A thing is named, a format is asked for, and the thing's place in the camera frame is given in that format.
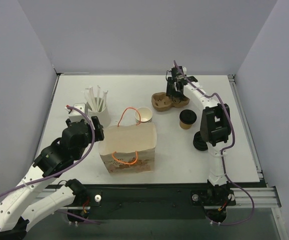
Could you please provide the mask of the brown cardboard cup carrier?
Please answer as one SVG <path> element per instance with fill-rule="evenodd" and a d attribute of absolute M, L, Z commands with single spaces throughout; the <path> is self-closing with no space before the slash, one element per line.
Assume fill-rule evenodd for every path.
<path fill-rule="evenodd" d="M 183 108 L 187 106 L 190 99 L 187 97 L 170 97 L 165 92 L 157 92 L 151 96 L 152 107 L 157 112 L 166 112 L 171 108 Z"/>

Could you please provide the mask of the printed paper takeout bag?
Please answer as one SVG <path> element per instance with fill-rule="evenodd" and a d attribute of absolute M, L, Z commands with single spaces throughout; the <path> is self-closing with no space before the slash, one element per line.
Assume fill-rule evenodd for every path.
<path fill-rule="evenodd" d="M 153 122 L 122 125 L 127 107 L 116 125 L 104 129 L 104 140 L 98 144 L 99 156 L 111 175 L 136 174 L 155 170 L 157 129 Z"/>

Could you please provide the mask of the black plastic cup lid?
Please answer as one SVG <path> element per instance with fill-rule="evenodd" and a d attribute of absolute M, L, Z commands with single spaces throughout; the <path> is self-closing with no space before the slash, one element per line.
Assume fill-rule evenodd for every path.
<path fill-rule="evenodd" d="M 179 120 L 188 124 L 189 123 L 194 124 L 197 120 L 197 115 L 193 110 L 185 109 L 180 112 Z"/>

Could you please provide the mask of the stack of black lids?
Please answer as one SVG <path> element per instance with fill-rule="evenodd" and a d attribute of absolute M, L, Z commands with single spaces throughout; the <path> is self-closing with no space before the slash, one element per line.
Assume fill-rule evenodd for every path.
<path fill-rule="evenodd" d="M 199 131 L 195 133 L 192 143 L 193 146 L 199 151 L 204 152 L 208 150 L 207 143 L 202 139 L 201 133 Z"/>

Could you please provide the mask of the single brown paper cup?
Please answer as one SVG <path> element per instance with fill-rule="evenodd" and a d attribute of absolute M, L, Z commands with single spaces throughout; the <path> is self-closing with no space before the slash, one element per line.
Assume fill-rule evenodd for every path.
<path fill-rule="evenodd" d="M 192 123 L 186 123 L 186 122 L 183 122 L 183 121 L 179 121 L 179 126 L 184 129 L 184 130 L 188 130 L 192 127 Z"/>

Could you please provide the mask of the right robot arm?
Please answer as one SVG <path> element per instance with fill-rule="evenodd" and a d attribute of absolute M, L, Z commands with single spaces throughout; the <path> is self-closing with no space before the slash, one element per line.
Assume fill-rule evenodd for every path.
<path fill-rule="evenodd" d="M 230 108 L 223 103 L 217 93 L 208 94 L 194 76 L 185 74 L 184 66 L 174 65 L 167 72 L 166 95 L 172 98 L 188 98 L 201 112 L 200 136 L 208 150 L 209 174 L 207 181 L 214 187 L 206 191 L 206 198 L 217 204 L 224 198 L 220 186 L 228 183 L 225 167 L 226 150 L 235 144 L 235 133 L 232 130 Z M 232 135 L 232 144 L 228 145 Z"/>

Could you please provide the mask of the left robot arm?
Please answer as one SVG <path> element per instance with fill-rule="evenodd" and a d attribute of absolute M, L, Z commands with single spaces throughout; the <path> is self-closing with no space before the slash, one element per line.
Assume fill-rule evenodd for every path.
<path fill-rule="evenodd" d="M 0 240 L 22 240 L 35 224 L 58 209 L 90 200 L 85 186 L 74 178 L 35 201 L 65 169 L 85 158 L 95 142 L 104 139 L 103 126 L 96 116 L 76 122 L 67 119 L 66 125 L 62 136 L 40 152 L 21 182 L 4 195 L 0 202 Z"/>

